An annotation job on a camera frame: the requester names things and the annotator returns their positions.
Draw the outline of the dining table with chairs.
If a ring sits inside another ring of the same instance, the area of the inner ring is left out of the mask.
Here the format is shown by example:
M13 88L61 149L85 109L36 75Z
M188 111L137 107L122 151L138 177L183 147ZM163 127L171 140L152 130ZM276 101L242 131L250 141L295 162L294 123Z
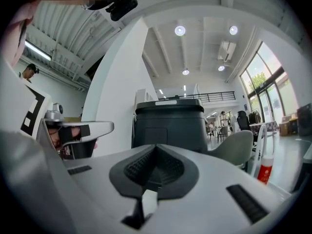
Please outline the dining table with chairs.
M229 136L229 128L227 126L210 128L208 136L210 139L212 137L216 137L218 142L223 141L226 137Z

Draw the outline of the white ceramic sink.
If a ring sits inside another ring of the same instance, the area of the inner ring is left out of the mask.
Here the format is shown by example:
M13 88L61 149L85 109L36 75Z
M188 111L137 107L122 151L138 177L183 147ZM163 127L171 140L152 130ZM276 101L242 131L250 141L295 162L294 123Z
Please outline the white ceramic sink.
M290 197L292 195L291 192L284 190L283 188L277 186L276 184L270 181L267 183L267 186L271 188L275 193L281 195L282 197Z

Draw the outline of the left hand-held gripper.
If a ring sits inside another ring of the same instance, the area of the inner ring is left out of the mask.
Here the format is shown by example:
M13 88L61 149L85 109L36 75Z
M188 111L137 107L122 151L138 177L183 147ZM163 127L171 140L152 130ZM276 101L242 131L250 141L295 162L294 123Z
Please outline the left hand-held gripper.
M110 121L65 122L52 115L51 96L21 80L7 62L0 62L0 130L36 138L42 120L53 128L79 127L82 138L98 138L111 133Z

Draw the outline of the black mezzanine railing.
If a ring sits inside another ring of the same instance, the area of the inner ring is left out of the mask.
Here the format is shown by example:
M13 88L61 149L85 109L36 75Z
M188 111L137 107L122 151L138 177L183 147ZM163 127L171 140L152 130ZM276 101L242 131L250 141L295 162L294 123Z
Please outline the black mezzanine railing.
M160 98L159 100L164 101L173 99L199 99L200 101L206 103L206 102L233 101L236 100L236 97L234 91L227 91L227 92L174 96L168 98Z

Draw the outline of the person's pink shirt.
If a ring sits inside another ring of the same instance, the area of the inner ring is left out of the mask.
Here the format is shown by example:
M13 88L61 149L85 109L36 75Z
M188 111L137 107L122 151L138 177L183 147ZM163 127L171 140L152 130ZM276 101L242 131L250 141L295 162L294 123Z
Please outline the person's pink shirt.
M2 40L2 55L14 67L25 47L26 28L32 22L39 0L22 5L7 26Z

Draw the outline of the clothes rack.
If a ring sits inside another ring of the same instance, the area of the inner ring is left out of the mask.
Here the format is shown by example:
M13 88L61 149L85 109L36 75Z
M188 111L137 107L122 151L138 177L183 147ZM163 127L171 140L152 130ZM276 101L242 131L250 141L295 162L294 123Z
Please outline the clothes rack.
M252 110L249 113L249 123L251 125L261 123L261 116L258 109Z

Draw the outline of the grey shell chair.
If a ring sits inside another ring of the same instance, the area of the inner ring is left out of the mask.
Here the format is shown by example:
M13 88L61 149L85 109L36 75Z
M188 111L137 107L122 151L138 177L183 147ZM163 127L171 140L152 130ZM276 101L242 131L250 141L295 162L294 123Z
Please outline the grey shell chair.
M251 131L239 131L226 137L218 147L209 150L207 154L247 171L248 162L252 155L253 140L254 136Z

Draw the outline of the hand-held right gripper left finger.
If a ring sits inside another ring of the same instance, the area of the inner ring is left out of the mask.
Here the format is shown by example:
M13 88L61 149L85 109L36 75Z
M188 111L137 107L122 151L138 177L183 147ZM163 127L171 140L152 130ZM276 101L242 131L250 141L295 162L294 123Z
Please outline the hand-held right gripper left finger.
M144 217L140 184L153 168L155 145L95 158L64 161L64 204L71 216L63 234L158 234Z

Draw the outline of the glass window wall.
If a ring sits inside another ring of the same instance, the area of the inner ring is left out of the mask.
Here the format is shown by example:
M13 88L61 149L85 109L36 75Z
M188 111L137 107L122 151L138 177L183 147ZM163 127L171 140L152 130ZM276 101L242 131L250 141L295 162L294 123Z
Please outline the glass window wall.
M295 114L297 98L286 71L273 51L261 42L251 61L240 75L252 113L261 122L283 122Z

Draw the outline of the ceiling air conditioner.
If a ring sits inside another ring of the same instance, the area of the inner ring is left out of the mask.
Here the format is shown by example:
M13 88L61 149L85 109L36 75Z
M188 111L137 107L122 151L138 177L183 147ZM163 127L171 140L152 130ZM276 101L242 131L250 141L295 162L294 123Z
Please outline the ceiling air conditioner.
M223 60L227 62L231 60L233 53L236 49L236 43L229 42L229 41L222 41L220 44L220 48L218 51L218 60Z

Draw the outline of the black office chair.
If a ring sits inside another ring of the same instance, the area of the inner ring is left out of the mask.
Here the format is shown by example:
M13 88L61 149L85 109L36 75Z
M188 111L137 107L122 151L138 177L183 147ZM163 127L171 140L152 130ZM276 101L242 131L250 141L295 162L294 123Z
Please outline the black office chair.
M248 130L250 131L250 123L245 111L238 111L237 123L240 130Z

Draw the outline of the person's left hand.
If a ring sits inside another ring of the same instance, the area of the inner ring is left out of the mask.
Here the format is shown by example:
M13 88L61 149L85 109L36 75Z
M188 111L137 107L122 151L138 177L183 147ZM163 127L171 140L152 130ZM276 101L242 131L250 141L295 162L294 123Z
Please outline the person's left hand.
M48 128L50 139L54 148L58 151L62 148L64 143L73 140L80 140L80 127L59 127L57 129Z

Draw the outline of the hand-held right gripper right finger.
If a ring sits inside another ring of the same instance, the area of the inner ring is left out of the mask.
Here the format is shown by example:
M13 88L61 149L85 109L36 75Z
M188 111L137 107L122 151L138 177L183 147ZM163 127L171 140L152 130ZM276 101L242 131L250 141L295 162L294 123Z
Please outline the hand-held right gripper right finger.
M199 179L183 198L159 202L146 223L146 234L266 234L292 205L289 194L280 194L224 160L178 147L171 150L196 164ZM236 184L268 212L255 224L227 191Z

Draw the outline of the red bottle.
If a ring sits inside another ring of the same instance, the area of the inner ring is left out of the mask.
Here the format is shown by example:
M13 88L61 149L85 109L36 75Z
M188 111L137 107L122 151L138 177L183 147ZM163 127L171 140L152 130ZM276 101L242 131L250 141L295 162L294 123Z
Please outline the red bottle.
M264 155L257 179L267 185L273 168L274 155Z

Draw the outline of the cardboard boxes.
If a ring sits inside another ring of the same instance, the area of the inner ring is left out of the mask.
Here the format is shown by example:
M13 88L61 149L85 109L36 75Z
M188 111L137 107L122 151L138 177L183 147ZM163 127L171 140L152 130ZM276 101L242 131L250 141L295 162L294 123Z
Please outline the cardboard boxes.
M298 133L298 117L297 114L291 114L282 117L279 124L279 133L281 136L294 135Z

